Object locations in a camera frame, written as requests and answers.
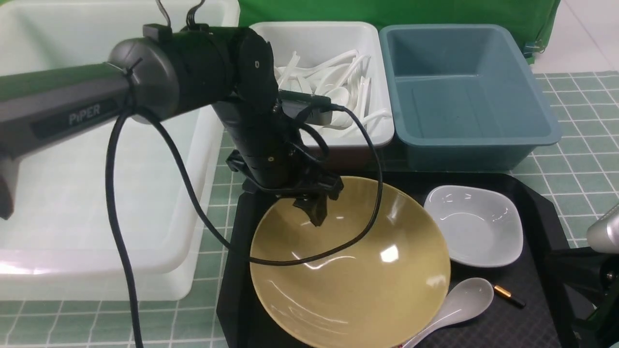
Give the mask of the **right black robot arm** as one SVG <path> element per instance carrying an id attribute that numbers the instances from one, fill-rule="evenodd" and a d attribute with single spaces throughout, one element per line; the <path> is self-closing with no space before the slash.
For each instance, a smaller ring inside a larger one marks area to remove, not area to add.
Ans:
<path id="1" fill-rule="evenodd" d="M 619 205 L 587 229 L 587 247 L 552 251 L 551 275 L 593 304 L 586 319 L 574 319 L 571 331 L 580 348 L 610 348 L 619 334 Z"/>

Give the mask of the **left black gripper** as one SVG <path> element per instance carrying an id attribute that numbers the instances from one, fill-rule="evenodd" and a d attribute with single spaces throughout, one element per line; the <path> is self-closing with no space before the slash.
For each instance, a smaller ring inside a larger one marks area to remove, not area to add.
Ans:
<path id="1" fill-rule="evenodd" d="M 296 198 L 294 207 L 320 227 L 327 216 L 327 197 L 336 200 L 343 190 L 340 176 L 323 167 L 330 154 L 323 137 L 287 116 L 279 96 L 265 109 L 231 96 L 217 102 L 214 110 L 236 148 L 226 160 L 228 167 L 265 192 Z"/>

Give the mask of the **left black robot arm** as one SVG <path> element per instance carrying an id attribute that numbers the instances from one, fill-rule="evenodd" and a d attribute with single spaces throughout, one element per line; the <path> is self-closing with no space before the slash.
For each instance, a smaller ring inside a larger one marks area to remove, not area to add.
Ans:
<path id="1" fill-rule="evenodd" d="M 255 187 L 293 198 L 311 223 L 342 180 L 321 167 L 329 148 L 306 124 L 331 114 L 323 96 L 278 86 L 271 44 L 248 27 L 147 24 L 106 62 L 3 76 L 1 218 L 14 212 L 19 161 L 119 116 L 162 122 L 212 106 L 235 142 L 226 163 Z"/>

